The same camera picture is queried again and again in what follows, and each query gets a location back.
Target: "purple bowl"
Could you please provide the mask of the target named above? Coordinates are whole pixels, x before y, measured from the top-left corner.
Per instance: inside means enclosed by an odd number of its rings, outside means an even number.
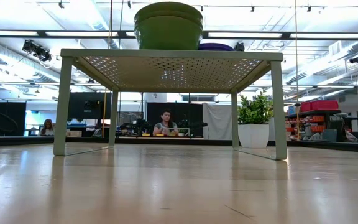
[[[217,51],[234,51],[234,49],[226,44],[206,43],[200,44],[198,50],[217,50]]]

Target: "white metal table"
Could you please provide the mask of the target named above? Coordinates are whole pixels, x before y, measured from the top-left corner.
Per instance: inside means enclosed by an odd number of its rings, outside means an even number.
[[[65,133],[70,96],[71,66],[112,90],[111,127],[116,126],[120,91],[162,93],[228,93],[232,105],[232,142],[239,147],[237,93],[272,71],[275,156],[286,159],[281,53],[215,52],[196,50],[62,49],[57,122],[53,153],[67,156]],[[115,132],[109,133],[114,147]]]

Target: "woman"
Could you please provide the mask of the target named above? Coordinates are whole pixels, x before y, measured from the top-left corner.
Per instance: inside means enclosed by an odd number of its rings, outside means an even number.
[[[164,110],[161,114],[161,122],[154,126],[153,135],[163,134],[164,136],[179,136],[179,131],[175,122],[171,121],[171,111]]]
[[[44,126],[42,127],[41,131],[38,133],[38,136],[54,136],[55,132],[52,126],[52,120],[46,119],[44,121]]]

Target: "red storage box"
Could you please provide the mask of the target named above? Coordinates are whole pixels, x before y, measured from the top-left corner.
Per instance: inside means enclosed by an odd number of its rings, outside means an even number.
[[[336,100],[315,100],[301,104],[301,111],[311,110],[338,110],[339,104]]]

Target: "table leg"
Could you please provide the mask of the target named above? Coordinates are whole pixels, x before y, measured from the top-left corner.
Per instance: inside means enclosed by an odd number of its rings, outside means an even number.
[[[231,127],[232,127],[233,148],[237,148],[239,147],[237,90],[232,90],[231,92]]]
[[[73,57],[63,57],[62,69],[60,72],[59,99],[57,102],[57,115],[55,127],[55,141],[53,144],[53,154],[55,156],[65,156],[66,128],[68,100],[70,98],[71,68]]]
[[[110,133],[109,147],[114,147],[116,143],[116,126],[117,126],[117,106],[118,106],[118,90],[112,91],[111,114],[110,114]]]
[[[274,133],[276,142],[276,160],[287,158],[287,140],[285,137],[283,78],[281,73],[281,62],[271,61],[272,87],[273,87],[273,111],[274,111]]]

